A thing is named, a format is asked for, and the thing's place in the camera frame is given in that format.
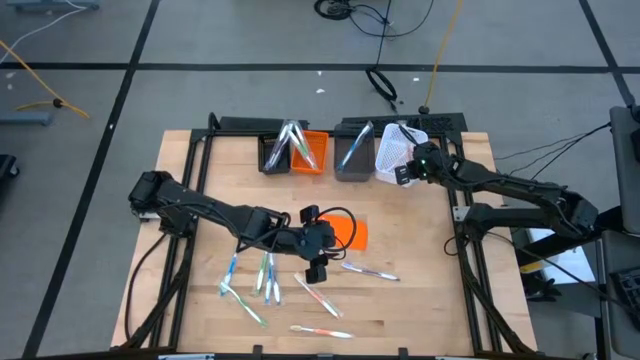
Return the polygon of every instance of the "gray floor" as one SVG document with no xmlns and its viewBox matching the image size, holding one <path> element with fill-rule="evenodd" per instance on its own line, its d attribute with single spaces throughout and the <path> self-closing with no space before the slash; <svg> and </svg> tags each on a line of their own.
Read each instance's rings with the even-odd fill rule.
<svg viewBox="0 0 640 360">
<path fill-rule="evenodd" d="M 149 3 L 103 0 L 100 10 L 74 15 L 16 50 L 33 62 L 127 63 Z M 382 10 L 386 2 L 363 3 Z M 640 4 L 590 4 L 618 63 L 639 65 Z M 359 64 L 375 59 L 376 39 L 348 21 L 319 18 L 311 5 L 299 0 L 162 0 L 141 61 Z M 412 27 L 427 5 L 419 0 L 394 2 L 394 27 Z M 381 62 L 433 63 L 453 8 L 453 1 L 436 0 L 424 27 L 385 43 Z M 56 15 L 15 13 L 0 6 L 0 39 L 10 43 Z M 368 25 L 375 31 L 375 24 Z M 467 1 L 443 63 L 606 65 L 574 0 Z M 0 208 L 0 287 L 8 289 L 0 296 L 2 358 L 22 353 L 124 74 L 39 73 L 92 119 L 57 110 L 50 127 L 0 126 L 0 153 L 16 155 L 22 170 Z M 386 75 L 404 102 L 399 111 L 415 113 L 430 74 Z M 640 94 L 640 75 L 625 79 L 632 92 Z M 25 71 L 0 70 L 0 109 L 47 99 Z M 611 106 L 622 104 L 609 74 L 441 73 L 431 107 L 433 112 L 464 112 L 470 130 L 488 132 L 494 154 L 500 156 L 588 131 L 608 121 Z M 318 129 L 332 128 L 342 117 L 390 113 L 363 72 L 138 71 L 40 355 L 109 346 L 138 230 L 128 211 L 128 191 L 141 171 L 154 166 L 164 130 L 202 127 L 210 111 L 219 116 L 303 118 Z M 533 158 L 498 166 L 508 171 Z M 611 138 L 603 131 L 568 152 L 541 179 L 569 185 L 607 209 L 618 203 L 614 173 Z M 595 350 L 594 341 L 584 341 L 594 339 L 592 319 L 548 304 L 530 309 L 541 350 L 567 357 Z"/>
</svg>

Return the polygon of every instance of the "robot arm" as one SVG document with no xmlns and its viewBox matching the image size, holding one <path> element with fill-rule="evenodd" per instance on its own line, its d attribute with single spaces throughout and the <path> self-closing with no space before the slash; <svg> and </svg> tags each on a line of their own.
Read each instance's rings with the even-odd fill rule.
<svg viewBox="0 0 640 360">
<path fill-rule="evenodd" d="M 587 237 L 593 231 L 598 210 L 566 187 L 497 174 L 476 162 L 445 154 L 431 142 L 416 146 L 413 158 L 396 168 L 398 184 L 420 179 L 454 190 L 488 191 L 538 206 L 493 209 L 487 204 L 473 204 L 460 208 L 456 220 L 463 223 L 469 236 L 481 239 L 499 226 L 550 228 L 559 236 L 574 239 Z"/>
<path fill-rule="evenodd" d="M 238 252 L 255 247 L 300 256 L 311 264 L 306 270 L 310 284 L 327 279 L 325 266 L 331 251 L 336 251 L 333 228 L 317 219 L 319 210 L 315 205 L 302 209 L 303 226 L 292 228 L 287 213 L 226 204 L 182 186 L 162 171 L 143 173 L 129 195 L 129 202 L 135 214 L 157 213 L 161 219 L 160 231 L 172 236 L 189 236 L 194 229 L 193 219 L 198 216 L 225 226 L 238 239 Z"/>
</svg>

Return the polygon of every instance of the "wooden table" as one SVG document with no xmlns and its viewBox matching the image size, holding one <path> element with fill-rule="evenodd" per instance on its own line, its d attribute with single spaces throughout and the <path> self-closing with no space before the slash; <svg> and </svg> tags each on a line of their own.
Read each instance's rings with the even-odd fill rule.
<svg viewBox="0 0 640 360">
<path fill-rule="evenodd" d="M 175 179 L 182 178 L 189 135 L 189 131 L 164 134 L 156 169 L 169 171 Z M 468 159 L 494 169 L 486 133 L 464 133 L 463 140 Z M 317 287 L 344 312 L 344 318 L 336 320 L 293 278 L 308 263 L 295 256 L 278 255 L 284 305 L 267 306 L 263 298 L 249 296 L 262 255 L 261 251 L 250 249 L 239 256 L 231 285 L 269 321 L 269 327 L 263 329 L 232 296 L 218 295 L 218 284 L 227 271 L 236 240 L 224 227 L 201 220 L 178 350 L 249 353 L 253 345 L 261 344 L 265 353 L 281 354 L 394 355 L 399 347 L 406 347 L 411 355 L 472 355 L 458 259 L 443 252 L 444 241 L 453 236 L 446 190 L 426 182 L 405 189 L 373 177 L 366 183 L 341 183 L 333 176 L 333 142 L 329 144 L 328 159 L 324 175 L 265 176 L 257 170 L 255 138 L 216 137 L 205 194 L 234 205 L 287 211 L 293 215 L 292 226 L 299 225 L 298 211 L 310 204 L 319 205 L 321 210 L 346 207 L 366 220 L 369 227 L 367 250 L 350 251 L 347 259 L 396 274 L 402 281 L 348 272 L 340 262 L 331 263 L 328 281 Z M 196 160 L 192 188 L 198 164 Z M 489 193 L 475 194 L 475 200 L 494 206 L 502 204 L 500 196 Z M 497 231 L 509 235 L 506 229 Z M 158 222 L 141 225 L 131 269 L 159 235 Z M 136 279 L 132 331 L 157 300 L 167 244 L 165 241 L 146 260 Z M 494 303 L 523 342 L 535 349 L 513 248 L 488 236 L 484 251 Z M 172 312 L 170 305 L 161 344 L 167 343 Z M 124 298 L 114 345 L 124 342 L 123 314 Z M 490 349 L 483 311 L 478 311 L 478 318 L 483 348 Z M 294 333 L 289 330 L 293 324 L 347 331 L 356 338 L 341 340 Z"/>
</svg>

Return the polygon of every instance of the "orange bin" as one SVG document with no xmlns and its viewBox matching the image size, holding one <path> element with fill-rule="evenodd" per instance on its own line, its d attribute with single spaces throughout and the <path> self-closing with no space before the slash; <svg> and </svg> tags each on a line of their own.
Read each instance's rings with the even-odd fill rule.
<svg viewBox="0 0 640 360">
<path fill-rule="evenodd" d="M 328 221 L 333 228 L 335 236 L 346 244 L 353 232 L 353 223 L 351 222 L 351 218 L 337 215 L 322 215 L 320 220 Z M 353 238 L 353 242 L 351 243 L 351 246 L 349 246 L 349 249 L 366 250 L 368 238 L 369 229 L 367 228 L 367 223 L 356 219 L 356 236 Z M 336 247 L 342 247 L 342 244 L 336 242 Z"/>
<path fill-rule="evenodd" d="M 298 149 L 294 148 L 293 158 L 291 159 L 291 169 L 295 172 L 304 174 L 322 174 L 324 172 L 324 166 L 327 162 L 327 148 L 329 147 L 329 133 L 321 131 L 308 131 L 303 130 L 304 136 L 307 138 L 309 147 L 313 156 L 316 158 L 316 164 L 318 170 L 312 169 L 307 162 L 302 158 L 302 155 L 298 152 Z"/>
</svg>

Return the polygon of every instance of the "white paper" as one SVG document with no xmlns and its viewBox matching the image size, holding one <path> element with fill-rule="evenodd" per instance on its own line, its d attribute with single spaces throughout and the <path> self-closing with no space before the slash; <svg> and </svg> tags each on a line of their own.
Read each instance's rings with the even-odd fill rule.
<svg viewBox="0 0 640 360">
<path fill-rule="evenodd" d="M 549 229 L 527 229 L 529 238 L 531 241 L 536 242 L 540 239 L 554 234 L 553 230 Z M 587 257 L 584 254 L 581 246 L 575 249 L 567 250 L 562 254 L 549 258 L 550 261 L 562 266 L 565 270 L 575 275 L 578 279 L 585 282 L 595 282 L 596 279 L 593 276 L 593 271 L 589 266 Z M 545 262 L 545 267 L 542 269 L 544 276 L 547 279 L 555 279 L 555 284 L 574 284 L 575 280 L 567 276 L 562 271 L 558 270 L 555 266 Z"/>
</svg>

